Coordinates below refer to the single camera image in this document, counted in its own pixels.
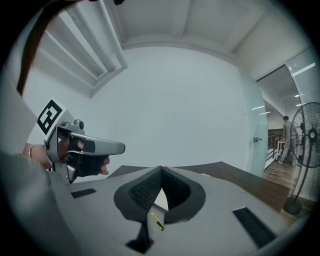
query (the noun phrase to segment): white wall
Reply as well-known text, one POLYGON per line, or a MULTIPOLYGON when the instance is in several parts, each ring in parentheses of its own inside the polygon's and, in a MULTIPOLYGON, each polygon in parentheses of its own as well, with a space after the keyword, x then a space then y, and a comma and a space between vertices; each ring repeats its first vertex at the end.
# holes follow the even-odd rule
POLYGON ((268 130, 282 129, 284 127, 283 118, 275 112, 271 112, 267 115, 268 130))
POLYGON ((121 165, 187 166, 224 161, 247 169, 248 108, 238 69, 170 47, 124 51, 129 68, 91 100, 90 132, 126 145, 121 165))
POLYGON ((238 64, 255 80, 267 75, 306 49, 308 40, 296 23, 274 8, 237 49, 238 64))

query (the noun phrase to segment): fan stand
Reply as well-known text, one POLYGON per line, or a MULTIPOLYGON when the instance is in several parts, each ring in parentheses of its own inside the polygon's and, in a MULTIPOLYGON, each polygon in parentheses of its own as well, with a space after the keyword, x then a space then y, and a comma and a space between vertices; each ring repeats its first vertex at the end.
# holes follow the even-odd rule
POLYGON ((293 191, 292 191, 292 195, 291 197, 288 197, 283 205, 283 209, 288 213, 288 214, 291 214, 291 215, 297 215, 300 213, 301 209, 302 209, 302 204, 301 202, 298 200, 298 197, 299 197, 299 194, 301 192, 301 189, 305 183, 305 180, 306 180, 306 176, 307 176, 307 173, 308 173, 308 169, 309 169, 309 164, 310 164, 310 160, 311 160, 311 149, 312 149, 312 146, 313 146, 313 142, 314 142, 314 134, 313 133, 309 133, 311 136, 312 136, 312 140, 310 140, 310 146, 309 146, 309 156, 308 156, 308 160, 307 160, 307 165, 306 165, 306 169, 305 169, 305 172, 304 172, 304 176, 303 176, 303 179, 302 179, 302 183, 300 185, 300 188, 299 188, 299 191, 298 193, 296 194, 296 196, 293 196, 294 194, 294 191, 296 189, 296 187, 294 187, 293 191))

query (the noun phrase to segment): bracelet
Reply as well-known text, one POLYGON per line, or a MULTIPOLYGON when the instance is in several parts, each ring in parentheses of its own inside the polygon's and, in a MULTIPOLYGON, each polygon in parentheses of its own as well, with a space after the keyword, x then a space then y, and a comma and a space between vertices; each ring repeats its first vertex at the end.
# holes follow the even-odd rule
POLYGON ((30 148, 29 148, 29 158, 31 159, 31 150, 32 148, 34 147, 34 145, 32 145, 30 148))

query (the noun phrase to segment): electric fan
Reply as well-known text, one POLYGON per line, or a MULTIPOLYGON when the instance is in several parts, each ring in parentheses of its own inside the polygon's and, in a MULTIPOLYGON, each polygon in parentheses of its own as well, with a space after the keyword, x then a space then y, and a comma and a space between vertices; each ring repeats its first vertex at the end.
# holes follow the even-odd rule
POLYGON ((290 144, 291 150, 301 164, 299 176, 301 174, 302 166, 305 167, 305 173, 300 185, 300 188, 294 196, 294 191, 298 184, 292 191, 291 197, 287 198, 283 209, 291 214, 297 215, 301 209, 302 205, 298 201, 298 196, 304 185, 308 169, 316 168, 320 166, 320 104, 317 102, 310 102, 302 107, 295 113, 294 118, 291 123, 290 128, 290 144), (294 132, 294 127, 300 128, 302 131, 301 144, 296 145, 296 134, 294 132))

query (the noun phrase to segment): fluorescent light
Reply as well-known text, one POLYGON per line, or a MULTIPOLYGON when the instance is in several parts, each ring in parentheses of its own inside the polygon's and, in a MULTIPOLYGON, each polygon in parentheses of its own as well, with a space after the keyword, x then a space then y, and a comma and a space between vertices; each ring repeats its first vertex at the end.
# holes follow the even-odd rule
POLYGON ((300 73, 302 73, 302 72, 304 72, 304 71, 306 71, 306 70, 308 70, 308 69, 311 69, 311 68, 314 67, 315 65, 316 65, 316 63, 312 63, 312 64, 304 67, 303 69, 300 69, 299 71, 294 72, 294 73, 292 74, 292 76, 294 77, 294 76, 296 76, 296 75, 299 75, 300 73))
POLYGON ((258 107, 255 107, 255 108, 251 109, 251 110, 260 109, 260 108, 263 108, 264 106, 265 106, 265 105, 263 105, 263 106, 258 106, 258 107))

